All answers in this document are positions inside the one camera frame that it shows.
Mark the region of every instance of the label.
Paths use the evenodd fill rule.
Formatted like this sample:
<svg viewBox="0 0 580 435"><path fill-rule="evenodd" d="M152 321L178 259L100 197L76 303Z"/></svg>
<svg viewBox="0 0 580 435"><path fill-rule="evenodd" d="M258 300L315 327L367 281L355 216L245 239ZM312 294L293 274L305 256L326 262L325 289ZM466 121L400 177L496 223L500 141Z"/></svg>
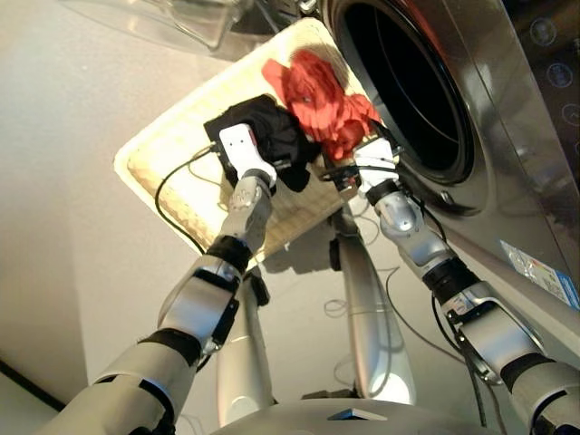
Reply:
<svg viewBox="0 0 580 435"><path fill-rule="evenodd" d="M504 248L509 262L518 273L576 310L580 310L578 293L574 288L570 276L564 275L562 272L545 265L503 240L499 240L499 242Z"/></svg>

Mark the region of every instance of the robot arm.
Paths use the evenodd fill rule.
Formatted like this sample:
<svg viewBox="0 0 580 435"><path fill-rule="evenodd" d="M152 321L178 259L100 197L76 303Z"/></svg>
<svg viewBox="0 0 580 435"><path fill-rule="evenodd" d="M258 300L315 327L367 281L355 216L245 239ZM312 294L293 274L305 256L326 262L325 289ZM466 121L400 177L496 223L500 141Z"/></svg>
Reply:
<svg viewBox="0 0 580 435"><path fill-rule="evenodd" d="M544 354L517 310L480 281L449 245L424 223L415 202L391 179L366 194L415 275L433 292L456 327L459 347L489 383L505 383L519 417L535 434L580 429L580 372Z"/></svg>
<svg viewBox="0 0 580 435"><path fill-rule="evenodd" d="M264 242L272 210L276 171L260 158L251 130L239 124L220 137L240 180L216 241L165 300L158 330L123 353L39 435L174 433L201 356L227 338L236 290Z"/></svg>

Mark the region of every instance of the transparent container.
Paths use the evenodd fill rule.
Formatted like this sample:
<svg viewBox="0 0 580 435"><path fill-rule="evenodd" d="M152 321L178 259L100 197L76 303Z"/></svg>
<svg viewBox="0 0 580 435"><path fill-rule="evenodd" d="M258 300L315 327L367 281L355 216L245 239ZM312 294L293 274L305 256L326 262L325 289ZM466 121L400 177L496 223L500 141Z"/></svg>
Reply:
<svg viewBox="0 0 580 435"><path fill-rule="evenodd" d="M234 48L227 34L252 0L60 0L93 21L156 44L235 60L264 38L244 34Z"/></svg>

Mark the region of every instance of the red clothing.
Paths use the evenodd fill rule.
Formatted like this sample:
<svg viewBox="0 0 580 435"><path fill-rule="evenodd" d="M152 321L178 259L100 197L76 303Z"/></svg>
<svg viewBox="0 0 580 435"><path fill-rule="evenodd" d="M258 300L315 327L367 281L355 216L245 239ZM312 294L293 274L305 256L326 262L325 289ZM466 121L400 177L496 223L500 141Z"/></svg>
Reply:
<svg viewBox="0 0 580 435"><path fill-rule="evenodd" d="M262 75L300 127L321 142L333 160L347 157L369 134L370 120L381 120L364 95L344 95L331 64L307 50L294 54L290 68L268 60Z"/></svg>

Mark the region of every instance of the washing machine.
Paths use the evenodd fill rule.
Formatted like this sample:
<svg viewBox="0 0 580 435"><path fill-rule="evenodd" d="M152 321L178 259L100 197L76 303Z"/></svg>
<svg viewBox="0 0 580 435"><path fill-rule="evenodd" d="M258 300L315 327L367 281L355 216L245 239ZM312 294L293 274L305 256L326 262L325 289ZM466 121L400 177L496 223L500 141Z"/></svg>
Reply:
<svg viewBox="0 0 580 435"><path fill-rule="evenodd" d="M578 309L576 0L322 0L451 239Z"/></svg>

